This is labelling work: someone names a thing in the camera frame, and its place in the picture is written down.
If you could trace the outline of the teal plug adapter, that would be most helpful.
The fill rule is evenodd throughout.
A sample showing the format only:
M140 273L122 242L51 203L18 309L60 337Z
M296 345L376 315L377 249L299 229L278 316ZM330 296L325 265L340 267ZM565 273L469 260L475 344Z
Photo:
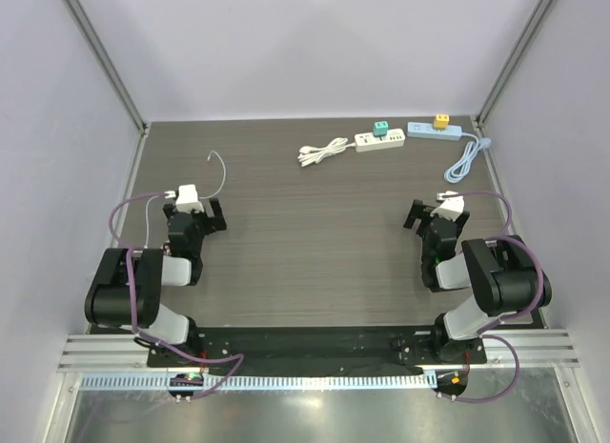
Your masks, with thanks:
M381 137L388 133L389 124L387 121L376 121L373 125L373 136Z

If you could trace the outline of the white power strip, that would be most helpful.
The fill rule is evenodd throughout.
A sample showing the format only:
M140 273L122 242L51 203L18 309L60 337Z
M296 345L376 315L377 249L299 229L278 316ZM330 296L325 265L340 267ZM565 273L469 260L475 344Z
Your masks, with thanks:
M375 136L371 132L358 133L353 139L334 138L323 147L303 146L299 149L297 162L302 168L317 165L325 158L341 154L349 149L356 152L381 151L404 145L406 135L402 129L388 130L385 135Z

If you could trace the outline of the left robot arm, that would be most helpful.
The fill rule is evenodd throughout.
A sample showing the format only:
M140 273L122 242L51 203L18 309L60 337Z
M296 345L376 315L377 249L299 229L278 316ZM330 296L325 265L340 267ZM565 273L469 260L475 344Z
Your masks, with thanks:
M195 364L204 352L196 324L164 306L161 291L199 282L204 238L227 229L219 200L211 198L209 206L211 213L203 206L186 210L165 204L168 239L161 248L105 250L85 298L88 322L131 331L150 351L184 367Z

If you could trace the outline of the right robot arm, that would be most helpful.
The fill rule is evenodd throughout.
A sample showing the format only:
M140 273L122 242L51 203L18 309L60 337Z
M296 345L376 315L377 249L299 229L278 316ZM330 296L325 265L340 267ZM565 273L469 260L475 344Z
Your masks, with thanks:
M440 314L428 336L402 341L405 352L444 364L482 356L481 336L507 319L547 306L549 278L517 235L460 241L469 212L459 197L436 206L414 200L403 227L422 240L420 271L431 292L469 289L471 295Z

